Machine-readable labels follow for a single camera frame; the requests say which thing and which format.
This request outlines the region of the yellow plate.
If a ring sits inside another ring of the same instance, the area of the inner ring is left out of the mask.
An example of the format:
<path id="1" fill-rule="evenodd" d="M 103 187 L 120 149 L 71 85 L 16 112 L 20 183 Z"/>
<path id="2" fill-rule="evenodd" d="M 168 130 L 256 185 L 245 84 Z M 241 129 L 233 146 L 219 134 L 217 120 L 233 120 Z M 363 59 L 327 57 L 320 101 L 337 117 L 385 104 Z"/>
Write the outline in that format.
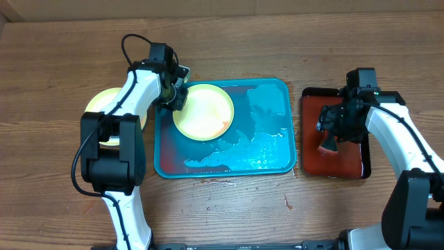
<path id="1" fill-rule="evenodd" d="M 223 135 L 234 119 L 234 104 L 228 93 L 210 84 L 189 87 L 181 111 L 173 111 L 176 128 L 187 138 L 209 141 Z"/>
<path id="2" fill-rule="evenodd" d="M 120 87 L 114 87 L 104 90 L 94 96 L 86 106 L 85 112 L 99 112 L 102 108 L 106 107 L 120 92 Z M 106 147 L 117 147 L 119 146 L 118 137 L 110 137 L 107 142 L 100 142 L 100 145 Z"/>

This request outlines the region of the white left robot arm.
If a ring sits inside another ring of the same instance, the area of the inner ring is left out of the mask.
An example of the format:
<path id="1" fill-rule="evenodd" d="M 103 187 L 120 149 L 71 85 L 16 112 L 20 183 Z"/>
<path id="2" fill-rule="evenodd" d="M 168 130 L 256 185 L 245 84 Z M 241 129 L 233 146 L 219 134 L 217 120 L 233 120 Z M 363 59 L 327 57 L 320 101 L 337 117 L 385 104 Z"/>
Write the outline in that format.
<path id="1" fill-rule="evenodd" d="M 146 172 L 142 129 L 151 105 L 182 110 L 187 99 L 182 84 L 188 78 L 189 68 L 179 64 L 170 46 L 152 43 L 147 58 L 129 63 L 126 82 L 116 97 L 80 119 L 80 147 L 72 165 L 80 167 L 93 190 L 82 189 L 74 172 L 71 181 L 81 194 L 105 202 L 117 234 L 115 249 L 152 245 L 139 188 Z"/>

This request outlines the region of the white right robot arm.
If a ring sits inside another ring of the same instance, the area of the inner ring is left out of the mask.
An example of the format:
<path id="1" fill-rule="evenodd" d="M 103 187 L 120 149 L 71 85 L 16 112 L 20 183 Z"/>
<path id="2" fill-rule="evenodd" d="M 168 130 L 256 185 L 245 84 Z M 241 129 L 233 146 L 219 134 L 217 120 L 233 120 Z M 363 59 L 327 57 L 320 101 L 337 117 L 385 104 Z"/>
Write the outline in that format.
<path id="1" fill-rule="evenodd" d="M 339 90 L 343 101 L 323 107 L 316 125 L 327 136 L 320 150 L 335 153 L 342 142 L 360 143 L 367 134 L 381 145 L 397 183 L 381 222 L 345 231 L 345 249 L 442 249 L 443 160 L 414 125 L 404 99 L 377 86 L 373 68 L 356 68 Z"/>

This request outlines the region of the orange sponge with green pad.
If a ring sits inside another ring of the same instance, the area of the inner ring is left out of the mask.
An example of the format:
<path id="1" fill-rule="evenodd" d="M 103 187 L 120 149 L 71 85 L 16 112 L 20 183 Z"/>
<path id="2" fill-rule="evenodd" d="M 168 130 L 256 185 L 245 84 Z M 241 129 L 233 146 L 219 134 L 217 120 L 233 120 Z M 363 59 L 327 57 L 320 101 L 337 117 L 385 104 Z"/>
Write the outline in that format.
<path id="1" fill-rule="evenodd" d="M 337 154 L 339 150 L 335 136 L 331 133 L 325 133 L 318 146 L 318 150 L 321 153 Z"/>

